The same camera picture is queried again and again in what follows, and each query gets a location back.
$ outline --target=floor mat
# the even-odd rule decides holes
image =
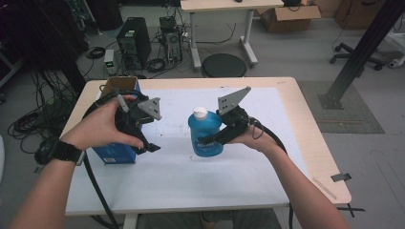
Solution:
[[[343,110],[323,109],[318,95],[326,94],[332,82],[299,81],[298,85],[322,133],[385,134],[353,85],[340,102]]]

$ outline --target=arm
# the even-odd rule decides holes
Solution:
[[[253,139],[252,132],[253,127],[249,127],[231,143],[244,143],[267,157],[303,228],[349,228],[336,207],[301,173],[268,134]]]
[[[60,139],[81,150],[111,142],[143,147],[139,139],[117,130],[115,113],[118,106],[117,100],[113,99],[89,114]],[[71,161],[53,159],[47,164],[11,222],[10,229],[63,228],[74,170],[75,164]]]

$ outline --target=person's right hand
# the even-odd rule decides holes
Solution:
[[[131,95],[125,95],[124,98],[126,100],[135,99]],[[111,99],[81,120],[62,136],[61,140],[74,145],[80,150],[103,146],[112,142],[142,148],[143,143],[141,140],[117,130],[115,116],[118,107],[117,99]]]

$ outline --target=desktop computer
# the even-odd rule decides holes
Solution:
[[[169,64],[177,65],[182,61],[181,32],[174,16],[160,18],[161,43],[164,46]]]
[[[146,68],[152,48],[145,18],[129,17],[117,36],[117,42],[127,70]]]

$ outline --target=brown cardboard box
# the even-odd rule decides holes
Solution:
[[[343,0],[335,20],[345,30],[365,30],[385,4],[385,0]]]
[[[312,0],[319,7],[322,18],[334,18],[343,0]]]
[[[111,93],[115,89],[137,90],[140,92],[138,78],[136,76],[111,76],[102,89],[101,97]]]
[[[306,31],[311,19],[321,18],[317,6],[275,8],[261,14],[260,20],[267,31]]]

